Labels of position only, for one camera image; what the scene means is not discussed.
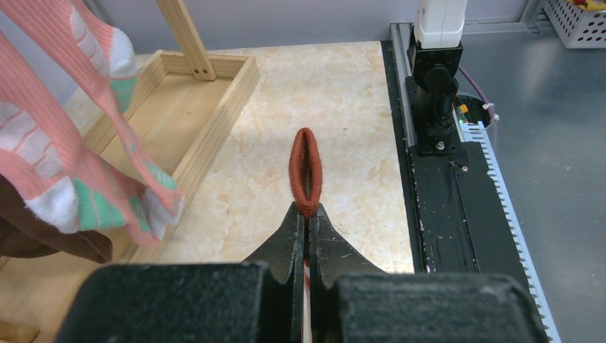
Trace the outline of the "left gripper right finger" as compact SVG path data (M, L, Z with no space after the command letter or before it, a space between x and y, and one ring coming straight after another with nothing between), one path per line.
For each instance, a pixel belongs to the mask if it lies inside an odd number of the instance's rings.
M322 205L309 219L314 342L547 342L530 295L501 274L390 274L365 259Z

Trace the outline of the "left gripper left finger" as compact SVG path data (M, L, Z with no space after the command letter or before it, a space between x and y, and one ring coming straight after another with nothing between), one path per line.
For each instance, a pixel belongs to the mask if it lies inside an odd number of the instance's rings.
M304 217L291 205L245 260L111 264L82 284L58 342L300 342Z

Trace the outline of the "grey brown sock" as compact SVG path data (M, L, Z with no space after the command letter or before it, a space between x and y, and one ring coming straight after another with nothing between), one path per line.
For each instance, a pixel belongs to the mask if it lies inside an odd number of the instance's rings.
M302 341L312 342L309 218L319 205L322 192L322 164L317 141L310 128L301 128L294 138L289 158L289 182L294 203L304 217Z

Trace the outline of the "dark brown grey-cuffed sock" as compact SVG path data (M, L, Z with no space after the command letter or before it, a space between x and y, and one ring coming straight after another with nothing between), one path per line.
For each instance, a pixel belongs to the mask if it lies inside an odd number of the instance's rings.
M1 256L33 259L58 252L104 264L113 257L111 240L95 231L63 234L26 208L19 193L1 178Z

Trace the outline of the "pink patterned sock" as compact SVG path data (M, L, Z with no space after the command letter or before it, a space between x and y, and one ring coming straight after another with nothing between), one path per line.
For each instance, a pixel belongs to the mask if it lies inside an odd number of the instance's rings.
M11 42L1 37L1 174L37 218L61 233L123 227L159 242L141 182L84 146L69 115Z
M144 180L130 199L138 244L156 244L176 224L184 206L177 182L144 151L125 112L136 88L137 65L128 36L106 24L83 1L2 1L1 10L32 38L106 112L135 169Z

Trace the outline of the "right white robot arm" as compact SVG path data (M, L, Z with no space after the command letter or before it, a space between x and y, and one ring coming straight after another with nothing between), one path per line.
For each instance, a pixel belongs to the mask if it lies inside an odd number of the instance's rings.
M421 1L412 26L408 50L415 84L412 114L421 155L454 154L460 146L453 111L467 3Z

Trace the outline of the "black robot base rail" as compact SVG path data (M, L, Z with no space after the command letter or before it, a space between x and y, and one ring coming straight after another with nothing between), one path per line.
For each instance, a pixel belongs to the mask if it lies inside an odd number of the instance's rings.
M414 268L425 273L484 273L512 277L531 296L548 336L560 340L546 296L517 220L487 130L497 122L480 93L454 100L460 146L454 154L417 151L409 62L412 24L392 24L384 44L389 94L402 139L398 147L404 185L412 190L409 229Z

